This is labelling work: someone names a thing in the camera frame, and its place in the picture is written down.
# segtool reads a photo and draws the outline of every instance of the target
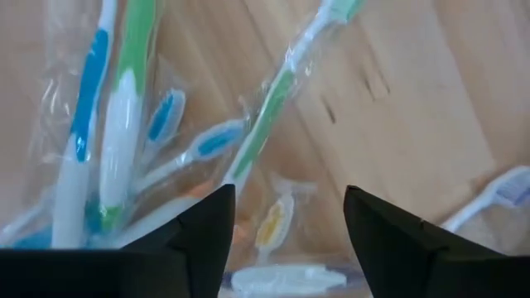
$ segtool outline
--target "white plastic piece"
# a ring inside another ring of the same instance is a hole
[[[530,199],[530,167],[518,166],[486,186],[484,191],[441,226],[454,233],[465,222],[491,204],[516,208]]]
[[[345,286],[347,278],[324,265],[275,265],[250,267],[235,272],[232,288],[243,296],[312,296],[335,286]]]

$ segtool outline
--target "white toothbrush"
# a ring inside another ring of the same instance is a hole
[[[149,132],[140,161],[141,168],[149,166],[161,148],[175,136],[186,108],[186,94],[171,89],[160,102],[149,124]]]
[[[86,57],[79,97],[55,187],[53,248],[78,248],[83,241],[84,205],[89,192],[99,95],[113,48],[116,0],[103,0],[98,30]]]
[[[202,132],[191,143],[188,150],[166,164],[148,173],[135,185],[135,194],[154,186],[169,175],[195,161],[210,161],[220,156],[235,145],[243,137],[245,131],[244,120],[229,120],[218,124],[206,132]]]
[[[518,166],[486,186],[482,194],[441,226],[454,233],[462,224],[492,204],[517,208],[530,199],[530,167]]]
[[[123,248],[129,243],[133,243],[164,224],[169,223],[176,216],[185,212],[199,201],[196,198],[179,198],[165,203],[112,239],[109,248]]]
[[[157,2],[127,1],[123,43],[108,100],[101,150],[99,209],[107,231],[121,221],[131,187]]]
[[[333,23],[345,24],[349,22],[357,13],[363,1],[323,0],[313,22],[306,28],[294,48],[286,53],[283,65],[267,92],[258,120],[254,124],[252,131],[245,138],[243,145],[239,148],[238,154],[221,184],[234,184],[236,186],[236,199],[239,198],[252,165],[258,159],[268,139],[272,125],[292,91],[292,87],[296,82],[295,77],[299,64],[311,48],[315,37]]]

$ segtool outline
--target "green toothbrush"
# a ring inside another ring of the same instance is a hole
[[[221,184],[234,184],[237,198],[243,190],[253,163],[258,159],[268,139],[272,125],[292,91],[296,71],[301,60],[311,48],[315,37],[332,24],[348,23],[359,11],[363,2],[364,0],[323,0],[313,22],[306,28],[295,47],[287,52],[286,59],[265,97],[258,120],[239,148]]]
[[[157,1],[128,0],[101,152],[99,209],[106,229],[115,227],[128,197],[156,14]]]

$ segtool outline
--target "wooden table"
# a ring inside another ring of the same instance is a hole
[[[35,80],[24,57],[42,50],[43,37],[13,16],[41,13],[33,3],[0,6],[10,16],[0,20],[12,24],[2,28],[11,51],[0,62],[20,85]],[[529,3],[368,0],[321,47],[311,77],[287,104],[244,192],[238,220],[255,228],[263,218],[276,199],[272,172],[314,181],[318,195],[300,203],[299,233],[279,255],[304,247],[306,256],[350,256],[342,219],[348,184],[439,223],[491,178],[528,164]],[[241,111],[241,98],[255,106],[262,82],[272,78],[318,4],[168,1],[157,44],[189,86],[186,121],[222,122]],[[13,92],[4,102],[17,92],[39,100],[37,91]],[[14,138],[8,130],[1,133],[3,140]],[[234,267],[251,262],[251,246],[252,239],[231,259]],[[243,251],[251,257],[242,257]]]

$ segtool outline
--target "black object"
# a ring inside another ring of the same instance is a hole
[[[0,250],[0,296],[216,297],[234,202],[225,185],[119,251]]]
[[[344,216],[374,298],[530,297],[530,257],[484,248],[355,186]]]

